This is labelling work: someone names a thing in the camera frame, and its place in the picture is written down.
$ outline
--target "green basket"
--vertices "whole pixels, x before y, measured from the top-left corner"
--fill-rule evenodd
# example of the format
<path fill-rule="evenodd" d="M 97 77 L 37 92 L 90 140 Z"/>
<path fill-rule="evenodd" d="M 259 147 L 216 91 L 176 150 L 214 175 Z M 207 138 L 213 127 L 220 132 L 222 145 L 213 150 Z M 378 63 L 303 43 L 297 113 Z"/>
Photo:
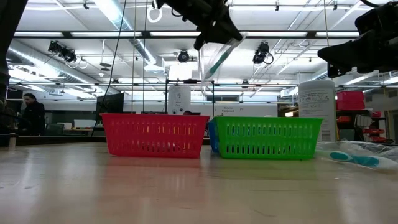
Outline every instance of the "green basket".
<path fill-rule="evenodd" d="M 311 159 L 320 118 L 215 117 L 219 151 L 228 159 Z"/>

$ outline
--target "table surface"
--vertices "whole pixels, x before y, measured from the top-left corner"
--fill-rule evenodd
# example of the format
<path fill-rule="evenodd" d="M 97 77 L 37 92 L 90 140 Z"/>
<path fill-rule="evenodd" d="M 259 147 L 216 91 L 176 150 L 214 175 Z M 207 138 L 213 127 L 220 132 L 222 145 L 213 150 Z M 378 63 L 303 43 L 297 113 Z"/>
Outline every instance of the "table surface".
<path fill-rule="evenodd" d="M 8 223 L 397 223 L 398 178 L 323 160 L 114 157 L 105 143 L 0 151 Z"/>

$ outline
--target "blue basket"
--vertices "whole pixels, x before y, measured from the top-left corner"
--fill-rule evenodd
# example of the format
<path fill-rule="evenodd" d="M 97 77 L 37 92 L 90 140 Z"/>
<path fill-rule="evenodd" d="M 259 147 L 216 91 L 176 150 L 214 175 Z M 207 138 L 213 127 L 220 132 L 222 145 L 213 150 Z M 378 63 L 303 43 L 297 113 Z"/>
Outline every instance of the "blue basket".
<path fill-rule="evenodd" d="M 210 121 L 209 123 L 207 123 L 207 127 L 209 130 L 211 150 L 215 153 L 219 153 L 216 123 L 214 121 Z"/>

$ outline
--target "basket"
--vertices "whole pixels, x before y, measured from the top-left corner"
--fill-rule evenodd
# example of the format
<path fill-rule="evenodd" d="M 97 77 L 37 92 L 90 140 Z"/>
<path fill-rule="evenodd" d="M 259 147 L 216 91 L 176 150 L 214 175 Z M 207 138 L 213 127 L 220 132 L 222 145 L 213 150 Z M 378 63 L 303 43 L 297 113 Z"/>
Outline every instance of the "basket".
<path fill-rule="evenodd" d="M 215 117 L 223 158 L 311 159 L 320 118 Z"/>
<path fill-rule="evenodd" d="M 102 114 L 115 156 L 197 158 L 208 116 Z"/>
<path fill-rule="evenodd" d="M 215 153 L 219 153 L 218 151 L 218 138 L 216 135 L 216 123 L 214 121 L 210 121 L 207 123 L 207 127 L 209 130 L 210 144 L 211 150 Z"/>

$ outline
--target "white bottle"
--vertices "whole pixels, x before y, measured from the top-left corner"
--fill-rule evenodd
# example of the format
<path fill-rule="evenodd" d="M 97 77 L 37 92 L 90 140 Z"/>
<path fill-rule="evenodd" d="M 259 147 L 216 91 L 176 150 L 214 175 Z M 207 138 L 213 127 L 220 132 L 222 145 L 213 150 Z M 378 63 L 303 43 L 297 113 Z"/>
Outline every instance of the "white bottle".
<path fill-rule="evenodd" d="M 298 86 L 298 112 L 301 118 L 323 118 L 318 142 L 336 141 L 335 83 L 314 80 Z"/>

